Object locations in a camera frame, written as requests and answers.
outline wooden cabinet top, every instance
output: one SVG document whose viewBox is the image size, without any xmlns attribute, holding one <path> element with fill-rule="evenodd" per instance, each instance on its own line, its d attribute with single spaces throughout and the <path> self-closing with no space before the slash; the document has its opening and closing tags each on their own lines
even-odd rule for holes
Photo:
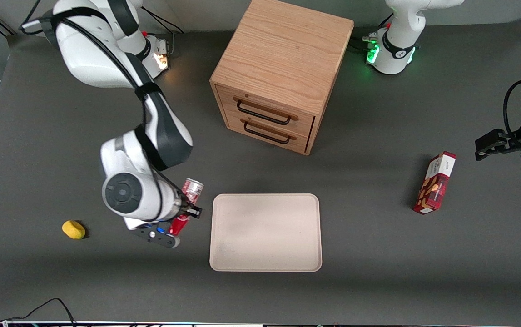
<svg viewBox="0 0 521 327">
<path fill-rule="evenodd" d="M 252 0 L 211 81 L 319 115 L 353 21 L 276 0 Z"/>
</svg>

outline white robotic arm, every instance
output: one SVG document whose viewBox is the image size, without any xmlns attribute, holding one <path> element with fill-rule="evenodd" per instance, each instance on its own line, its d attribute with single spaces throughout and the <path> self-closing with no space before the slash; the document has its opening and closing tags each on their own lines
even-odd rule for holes
<svg viewBox="0 0 521 327">
<path fill-rule="evenodd" d="M 426 27 L 422 10 L 449 8 L 464 0 L 385 0 L 393 10 L 391 27 L 381 27 L 364 37 L 370 42 L 367 62 L 384 74 L 400 73 L 412 61 L 415 44 Z"/>
<path fill-rule="evenodd" d="M 94 2 L 59 0 L 51 14 L 40 18 L 40 25 L 78 80 L 96 87 L 134 89 L 144 106 L 142 124 L 101 147 L 107 207 L 122 216 L 130 230 L 198 217 L 200 209 L 160 173 L 189 157 L 192 138 L 144 65 L 119 48 L 109 21 Z M 159 243 L 177 246 L 177 233 L 161 232 Z"/>
</svg>

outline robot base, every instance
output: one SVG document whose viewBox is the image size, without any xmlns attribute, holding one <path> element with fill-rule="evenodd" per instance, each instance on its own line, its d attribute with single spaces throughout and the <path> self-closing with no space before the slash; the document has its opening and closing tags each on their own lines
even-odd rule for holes
<svg viewBox="0 0 521 327">
<path fill-rule="evenodd" d="M 367 52 L 366 62 L 374 66 L 380 73 L 394 75 L 401 73 L 412 61 L 412 56 L 416 48 L 414 47 L 408 54 L 404 51 L 402 58 L 394 58 L 391 52 L 378 41 L 382 39 L 386 31 L 387 29 L 384 27 L 383 29 L 370 33 L 369 37 L 364 38 L 364 41 L 370 42 L 370 50 Z"/>
</svg>

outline red soda can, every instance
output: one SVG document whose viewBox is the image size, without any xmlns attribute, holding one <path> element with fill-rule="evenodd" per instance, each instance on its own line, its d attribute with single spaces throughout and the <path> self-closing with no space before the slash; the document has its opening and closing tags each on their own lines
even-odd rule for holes
<svg viewBox="0 0 521 327">
<path fill-rule="evenodd" d="M 196 204 L 198 198 L 202 194 L 203 189 L 204 184 L 196 180 L 186 178 L 184 186 L 182 187 L 182 192 L 186 195 L 188 201 L 190 201 L 193 204 Z"/>
<path fill-rule="evenodd" d="M 198 201 L 198 198 L 202 194 L 202 190 L 204 189 L 204 184 L 187 178 L 184 186 L 182 187 L 182 192 L 186 195 L 186 198 L 188 198 L 188 201 L 190 203 L 196 204 Z M 188 215 L 179 215 L 179 217 L 176 217 L 172 222 L 171 226 L 169 227 L 169 230 L 167 231 L 169 234 L 177 236 L 179 232 L 184 228 L 184 226 L 188 223 L 189 216 Z"/>
</svg>

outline beige tray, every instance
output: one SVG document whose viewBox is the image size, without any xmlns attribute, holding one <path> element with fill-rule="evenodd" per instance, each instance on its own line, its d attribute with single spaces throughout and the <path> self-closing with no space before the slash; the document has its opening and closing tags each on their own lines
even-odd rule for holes
<svg viewBox="0 0 521 327">
<path fill-rule="evenodd" d="M 318 271 L 319 219 L 319 200 L 312 194 L 218 195 L 210 266 L 216 271 Z"/>
</svg>

